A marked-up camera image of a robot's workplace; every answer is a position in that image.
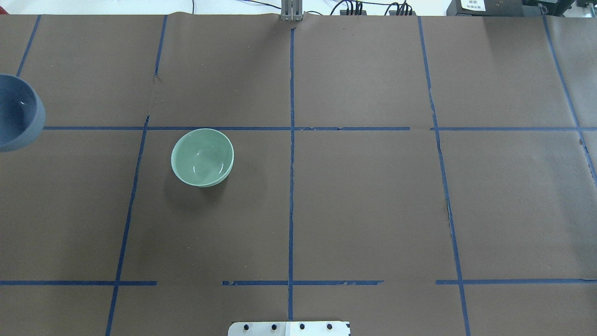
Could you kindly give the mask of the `black orange adapter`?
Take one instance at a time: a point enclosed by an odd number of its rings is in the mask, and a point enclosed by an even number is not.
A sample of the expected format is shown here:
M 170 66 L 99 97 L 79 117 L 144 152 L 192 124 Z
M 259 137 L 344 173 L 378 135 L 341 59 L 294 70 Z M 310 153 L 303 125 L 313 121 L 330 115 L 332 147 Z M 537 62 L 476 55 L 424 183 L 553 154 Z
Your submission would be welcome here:
M 339 15 L 343 16 L 361 16 L 366 15 L 366 11 L 364 9 L 364 3 L 360 1 L 343 1 L 346 4 L 346 9 L 339 9 Z
M 389 16 L 414 16 L 416 15 L 414 9 L 407 0 L 403 0 L 403 2 L 393 2 L 390 4 L 384 15 Z

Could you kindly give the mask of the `blue bowl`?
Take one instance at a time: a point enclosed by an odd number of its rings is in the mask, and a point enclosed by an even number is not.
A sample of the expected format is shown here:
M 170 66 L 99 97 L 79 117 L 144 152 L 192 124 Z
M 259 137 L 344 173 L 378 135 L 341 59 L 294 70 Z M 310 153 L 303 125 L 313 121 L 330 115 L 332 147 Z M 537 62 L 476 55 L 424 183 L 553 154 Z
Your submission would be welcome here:
M 45 107 L 33 87 L 15 75 L 0 75 L 0 151 L 33 143 L 41 134 Z

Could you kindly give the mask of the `black desktop box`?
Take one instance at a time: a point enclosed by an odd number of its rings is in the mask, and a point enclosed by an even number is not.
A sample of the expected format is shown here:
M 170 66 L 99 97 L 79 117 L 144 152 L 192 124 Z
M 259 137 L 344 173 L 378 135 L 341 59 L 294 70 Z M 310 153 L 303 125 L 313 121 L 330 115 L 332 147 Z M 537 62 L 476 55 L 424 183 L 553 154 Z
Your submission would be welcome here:
M 451 0 L 447 16 L 523 17 L 522 0 Z

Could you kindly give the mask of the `white pillar with base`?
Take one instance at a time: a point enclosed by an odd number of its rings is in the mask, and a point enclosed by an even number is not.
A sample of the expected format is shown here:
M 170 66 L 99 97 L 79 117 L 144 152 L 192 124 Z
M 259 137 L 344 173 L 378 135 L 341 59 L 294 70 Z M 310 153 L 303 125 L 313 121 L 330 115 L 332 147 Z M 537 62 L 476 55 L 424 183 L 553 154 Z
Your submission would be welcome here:
M 279 321 L 235 322 L 229 336 L 350 336 L 349 322 L 343 321 Z

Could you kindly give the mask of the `far black orange adapter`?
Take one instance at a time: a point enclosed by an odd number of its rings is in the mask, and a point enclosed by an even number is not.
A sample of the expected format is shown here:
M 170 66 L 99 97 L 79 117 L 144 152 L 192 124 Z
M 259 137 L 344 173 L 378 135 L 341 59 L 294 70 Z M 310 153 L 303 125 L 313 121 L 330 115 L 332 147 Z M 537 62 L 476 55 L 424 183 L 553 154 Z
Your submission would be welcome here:
M 339 15 L 343 16 L 361 16 L 366 15 L 366 11 L 364 9 L 364 3 L 360 1 L 343 1 L 346 4 L 346 9 L 339 9 Z

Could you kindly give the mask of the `near black orange adapter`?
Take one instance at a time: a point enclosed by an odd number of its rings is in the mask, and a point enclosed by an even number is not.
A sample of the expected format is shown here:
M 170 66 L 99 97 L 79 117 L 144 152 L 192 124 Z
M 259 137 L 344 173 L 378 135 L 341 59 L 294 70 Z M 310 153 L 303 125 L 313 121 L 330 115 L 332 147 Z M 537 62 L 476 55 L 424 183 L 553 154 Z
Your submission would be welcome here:
M 407 0 L 403 0 L 403 2 L 393 2 L 390 4 L 384 15 L 389 16 L 414 16 L 416 15 L 414 9 Z

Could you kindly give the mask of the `green bowl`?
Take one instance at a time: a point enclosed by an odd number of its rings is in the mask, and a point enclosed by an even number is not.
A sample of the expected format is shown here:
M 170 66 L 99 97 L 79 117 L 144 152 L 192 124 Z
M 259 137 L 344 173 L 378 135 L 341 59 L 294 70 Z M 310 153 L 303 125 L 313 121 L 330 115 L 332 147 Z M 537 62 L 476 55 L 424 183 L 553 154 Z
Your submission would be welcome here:
M 213 128 L 198 128 L 183 135 L 171 151 L 171 169 L 183 183 L 208 188 L 226 179 L 235 161 L 233 143 Z

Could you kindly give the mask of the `aluminium frame post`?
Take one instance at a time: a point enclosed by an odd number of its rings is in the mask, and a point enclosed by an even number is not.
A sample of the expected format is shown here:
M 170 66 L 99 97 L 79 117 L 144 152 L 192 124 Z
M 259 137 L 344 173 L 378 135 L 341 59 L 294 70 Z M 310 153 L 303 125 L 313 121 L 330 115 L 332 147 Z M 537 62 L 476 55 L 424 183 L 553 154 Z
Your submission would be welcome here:
M 303 19 L 302 0 L 281 0 L 281 21 L 302 21 Z

